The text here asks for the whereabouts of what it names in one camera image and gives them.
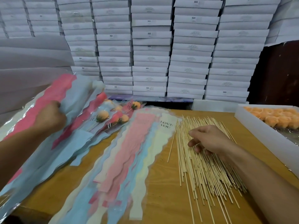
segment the wooden table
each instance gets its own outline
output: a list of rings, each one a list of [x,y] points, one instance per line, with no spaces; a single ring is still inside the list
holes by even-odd
[[[284,177],[291,184],[299,188],[299,180],[290,172],[260,141],[258,141],[236,118],[233,113],[200,112],[187,110],[172,110],[176,115],[190,117],[214,117],[222,121],[234,136],[237,143],[260,158],[278,174]],[[37,223],[47,223],[57,213],[65,202],[66,197],[81,182],[82,177],[94,165],[95,160],[103,153],[103,150],[110,145],[117,133],[103,140],[94,146],[88,155],[83,158],[80,166],[65,166],[59,170],[50,180],[37,187],[34,192],[14,212],[14,215],[23,220],[35,220]],[[150,168],[147,177],[147,196],[144,199],[146,207],[142,223],[150,224],[182,224],[192,223],[189,199],[186,183],[179,185],[178,156],[176,140],[169,163],[167,158],[171,141],[156,156],[154,165]],[[241,209],[236,204],[226,202],[230,218],[234,224],[258,224],[266,223],[265,219],[249,194],[241,197],[234,193]],[[197,206],[192,200],[195,223],[200,223]],[[216,224],[224,224],[225,219],[218,203],[212,207]],[[212,218],[207,205],[199,200],[200,210],[205,224],[210,224]],[[122,219],[121,223],[131,223],[128,218]]]

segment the person's left arm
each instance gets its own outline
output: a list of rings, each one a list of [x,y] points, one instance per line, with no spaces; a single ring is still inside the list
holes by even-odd
[[[0,142],[0,190],[48,136],[65,126],[66,116],[59,106],[59,102],[52,101],[32,127]]]

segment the person's right arm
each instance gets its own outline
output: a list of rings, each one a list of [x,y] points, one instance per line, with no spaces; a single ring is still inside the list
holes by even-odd
[[[231,141],[216,126],[189,131],[188,145],[200,152],[218,154],[239,174],[250,194],[271,224],[299,223],[299,190],[274,172],[264,162]]]

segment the hand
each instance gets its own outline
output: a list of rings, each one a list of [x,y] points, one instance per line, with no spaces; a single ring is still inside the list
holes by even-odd
[[[215,153],[222,161],[228,162],[228,154],[237,146],[215,125],[202,126],[189,131],[193,137],[188,146],[195,146],[195,152],[200,152],[203,148],[207,149],[207,155]]]
[[[37,115],[33,127],[48,135],[63,129],[66,124],[66,116],[60,112],[59,107],[58,101],[51,101]]]

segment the box of orange flowers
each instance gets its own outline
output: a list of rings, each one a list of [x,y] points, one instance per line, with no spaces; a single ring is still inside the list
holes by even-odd
[[[299,177],[299,108],[239,105],[235,117]]]

